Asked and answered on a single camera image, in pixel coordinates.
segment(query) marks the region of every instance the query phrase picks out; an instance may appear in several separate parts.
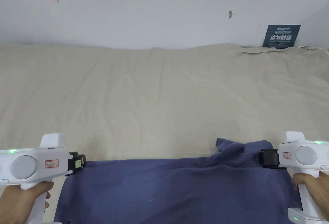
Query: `white wall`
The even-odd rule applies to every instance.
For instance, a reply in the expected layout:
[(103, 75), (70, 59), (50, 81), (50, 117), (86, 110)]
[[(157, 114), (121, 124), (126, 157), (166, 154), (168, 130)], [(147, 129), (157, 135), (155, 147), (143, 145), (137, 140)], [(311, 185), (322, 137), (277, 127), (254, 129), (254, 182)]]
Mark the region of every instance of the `white wall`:
[(269, 24), (301, 24), (297, 46), (327, 48), (328, 23), (329, 0), (0, 0), (0, 43), (260, 46)]

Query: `handwritten label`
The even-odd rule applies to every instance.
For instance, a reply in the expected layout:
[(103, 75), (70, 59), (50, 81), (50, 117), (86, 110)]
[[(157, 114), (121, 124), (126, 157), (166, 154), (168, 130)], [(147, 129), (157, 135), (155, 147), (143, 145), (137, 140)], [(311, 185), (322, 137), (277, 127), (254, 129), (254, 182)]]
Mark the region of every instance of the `handwritten label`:
[(44, 168), (54, 168), (58, 167), (59, 165), (59, 160), (46, 160), (44, 163)]

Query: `gray circular button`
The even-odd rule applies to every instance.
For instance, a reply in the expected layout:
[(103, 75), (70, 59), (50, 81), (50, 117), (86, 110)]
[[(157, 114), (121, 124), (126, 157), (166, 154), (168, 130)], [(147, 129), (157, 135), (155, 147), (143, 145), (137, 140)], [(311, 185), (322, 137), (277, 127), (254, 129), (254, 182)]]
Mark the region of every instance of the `gray circular button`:
[(300, 146), (296, 150), (296, 159), (300, 164), (313, 165), (317, 159), (317, 153), (309, 146)]
[(30, 178), (37, 170), (37, 160), (32, 156), (19, 156), (10, 166), (10, 172), (19, 180)]

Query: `gripper handle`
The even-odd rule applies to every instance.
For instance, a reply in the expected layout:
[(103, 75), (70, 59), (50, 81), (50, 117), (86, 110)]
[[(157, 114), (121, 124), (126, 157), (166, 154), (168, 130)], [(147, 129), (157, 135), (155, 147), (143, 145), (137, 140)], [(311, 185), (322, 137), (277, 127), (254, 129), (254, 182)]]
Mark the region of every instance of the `gripper handle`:
[[(20, 188), (22, 190), (27, 190), (27, 189), (37, 185), (38, 183), (39, 182), (21, 184)], [(44, 214), (44, 205), (46, 203), (46, 196), (47, 196), (47, 193), (43, 193), (42, 195), (37, 197), (36, 201), (34, 202), (30, 216), (27, 219), (25, 224), (42, 224), (43, 214)]]
[[(319, 177), (319, 171), (317, 170), (294, 169), (294, 172), (311, 174), (315, 178)], [(302, 202), (303, 212), (309, 216), (323, 218), (319, 207), (317, 206), (317, 204), (314, 202), (311, 195), (307, 191), (306, 186), (303, 184), (299, 184), (298, 189), (300, 194), (300, 200)]]

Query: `wrinkled cloth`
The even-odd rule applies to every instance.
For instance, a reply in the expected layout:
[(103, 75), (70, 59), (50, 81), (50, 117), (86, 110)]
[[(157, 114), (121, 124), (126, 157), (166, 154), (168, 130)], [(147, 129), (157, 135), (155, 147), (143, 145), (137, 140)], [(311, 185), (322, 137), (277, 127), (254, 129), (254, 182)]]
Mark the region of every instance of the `wrinkled cloth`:
[(216, 146), (209, 157), (88, 161), (66, 179), (54, 221), (290, 224), (287, 209), (301, 203), (288, 172), (258, 163), (271, 143)]

